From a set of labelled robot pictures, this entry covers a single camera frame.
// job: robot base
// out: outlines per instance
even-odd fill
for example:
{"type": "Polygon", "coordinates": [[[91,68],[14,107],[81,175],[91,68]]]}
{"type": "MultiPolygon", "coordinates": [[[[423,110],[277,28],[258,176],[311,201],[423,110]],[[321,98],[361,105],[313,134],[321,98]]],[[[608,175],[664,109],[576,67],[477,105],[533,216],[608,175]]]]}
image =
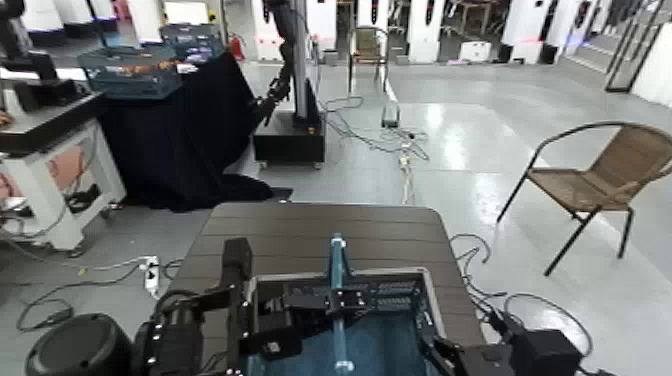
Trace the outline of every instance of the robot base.
{"type": "Polygon", "coordinates": [[[254,155],[262,167],[268,162],[312,163],[320,168],[326,150],[322,117],[311,127],[295,127],[294,111],[276,110],[268,127],[260,125],[253,137],[254,155]]]}

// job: power strip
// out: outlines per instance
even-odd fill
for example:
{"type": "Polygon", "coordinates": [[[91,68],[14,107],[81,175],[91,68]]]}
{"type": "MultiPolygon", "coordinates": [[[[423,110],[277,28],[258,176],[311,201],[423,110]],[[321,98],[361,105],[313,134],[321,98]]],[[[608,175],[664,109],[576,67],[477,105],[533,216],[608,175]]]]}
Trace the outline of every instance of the power strip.
{"type": "Polygon", "coordinates": [[[149,256],[145,258],[145,263],[140,265],[140,269],[145,272],[145,290],[154,299],[159,298],[159,274],[161,264],[158,256],[149,256]]]}

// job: brown chair seat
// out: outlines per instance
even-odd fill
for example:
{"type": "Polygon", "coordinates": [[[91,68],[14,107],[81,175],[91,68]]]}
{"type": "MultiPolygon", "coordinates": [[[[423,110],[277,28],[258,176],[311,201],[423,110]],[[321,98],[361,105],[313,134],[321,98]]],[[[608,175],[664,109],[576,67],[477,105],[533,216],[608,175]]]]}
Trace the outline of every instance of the brown chair seat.
{"type": "MultiPolygon", "coordinates": [[[[532,168],[527,176],[534,184],[558,201],[561,205],[579,212],[590,212],[604,201],[609,192],[598,188],[594,177],[585,171],[555,168],[532,168]]],[[[610,201],[602,210],[627,210],[631,197],[623,195],[618,201],[610,201]]]]}

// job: white table leg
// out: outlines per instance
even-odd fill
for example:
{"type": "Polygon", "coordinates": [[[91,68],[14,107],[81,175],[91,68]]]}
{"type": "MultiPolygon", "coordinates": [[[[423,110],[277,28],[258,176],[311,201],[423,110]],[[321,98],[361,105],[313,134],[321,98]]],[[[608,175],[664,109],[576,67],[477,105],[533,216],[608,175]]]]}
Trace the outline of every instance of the white table leg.
{"type": "Polygon", "coordinates": [[[85,155],[90,156],[95,153],[95,158],[91,161],[89,171],[101,193],[109,194],[111,198],[119,202],[126,197],[126,188],[121,181],[117,166],[114,164],[110,148],[103,134],[102,127],[98,120],[92,120],[92,126],[89,128],[90,135],[81,144],[85,155]]]}
{"type": "MultiPolygon", "coordinates": [[[[29,156],[6,159],[3,164],[29,202],[40,229],[55,223],[63,211],[65,201],[43,158],[29,156]]],[[[69,209],[44,239],[59,250],[73,250],[84,239],[69,209]]]]}

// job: fire extinguisher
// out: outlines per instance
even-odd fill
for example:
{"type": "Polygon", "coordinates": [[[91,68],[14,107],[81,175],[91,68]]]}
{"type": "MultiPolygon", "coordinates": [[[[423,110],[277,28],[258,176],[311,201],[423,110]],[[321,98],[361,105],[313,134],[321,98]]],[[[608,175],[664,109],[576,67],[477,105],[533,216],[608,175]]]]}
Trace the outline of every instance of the fire extinguisher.
{"type": "Polygon", "coordinates": [[[245,55],[243,54],[243,46],[247,46],[245,44],[245,40],[243,37],[236,33],[231,33],[231,42],[229,44],[229,49],[231,51],[231,55],[238,60],[238,61],[243,61],[245,60],[245,55]]]}

